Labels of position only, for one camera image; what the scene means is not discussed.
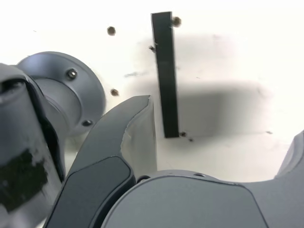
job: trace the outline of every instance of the hex bolt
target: hex bolt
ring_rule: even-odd
[[[181,136],[181,137],[186,137],[186,136],[187,136],[187,133],[181,132],[181,133],[180,133],[180,136]]]
[[[111,89],[111,95],[112,96],[119,96],[119,92],[117,89]]]
[[[174,27],[179,27],[181,25],[181,19],[179,17],[173,17],[172,25]]]
[[[116,30],[113,26],[108,27],[107,32],[110,36],[115,36],[115,34],[116,34]]]
[[[77,77],[77,71],[75,69],[69,69],[66,73],[69,79],[74,80]]]

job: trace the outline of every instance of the screw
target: screw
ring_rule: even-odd
[[[116,33],[116,30],[113,26],[108,27],[107,32],[110,36],[114,36]]]
[[[119,92],[117,89],[111,89],[111,95],[112,96],[119,96]]]
[[[179,17],[174,17],[172,19],[172,25],[174,27],[179,27],[181,25],[181,19]]]
[[[92,120],[85,120],[82,122],[82,125],[84,127],[88,127],[88,126],[91,126],[93,124],[93,121]]]
[[[154,48],[153,46],[149,46],[149,49],[150,49],[153,53],[155,53],[155,48]]]
[[[69,69],[66,75],[69,79],[74,80],[77,77],[77,71],[75,69]]]
[[[180,136],[181,136],[181,137],[186,137],[186,136],[187,136],[187,133],[181,132],[181,133],[180,133]]]

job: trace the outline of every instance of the bolt head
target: bolt head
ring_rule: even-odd
[[[172,25],[174,27],[179,27],[181,25],[181,19],[179,17],[174,17],[172,19]]]
[[[88,127],[88,126],[91,126],[93,124],[93,121],[92,120],[85,120],[82,122],[82,125],[84,127]]]
[[[119,92],[117,89],[111,89],[111,95],[112,96],[119,96]]]
[[[69,79],[74,80],[77,77],[77,71],[75,69],[69,69],[66,75]]]
[[[110,36],[115,36],[116,30],[113,26],[108,27],[107,32]]]

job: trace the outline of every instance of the black rectangular bar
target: black rectangular bar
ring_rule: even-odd
[[[153,13],[152,28],[166,138],[179,137],[171,12]]]

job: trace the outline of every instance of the round metal flange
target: round metal flange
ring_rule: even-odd
[[[52,79],[74,92],[81,114],[71,135],[87,132],[104,113],[104,89],[94,72],[80,60],[60,52],[41,52],[26,57],[17,67],[34,80]]]

